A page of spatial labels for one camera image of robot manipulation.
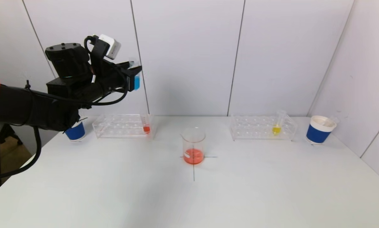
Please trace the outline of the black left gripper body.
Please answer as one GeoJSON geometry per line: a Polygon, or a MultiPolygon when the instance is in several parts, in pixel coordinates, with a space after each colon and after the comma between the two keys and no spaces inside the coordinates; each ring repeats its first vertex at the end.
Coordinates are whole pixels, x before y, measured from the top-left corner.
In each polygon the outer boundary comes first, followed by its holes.
{"type": "Polygon", "coordinates": [[[102,74],[99,81],[108,90],[123,89],[131,92],[135,89],[135,77],[127,75],[127,69],[118,68],[115,63],[110,61],[102,62],[102,74]]]}

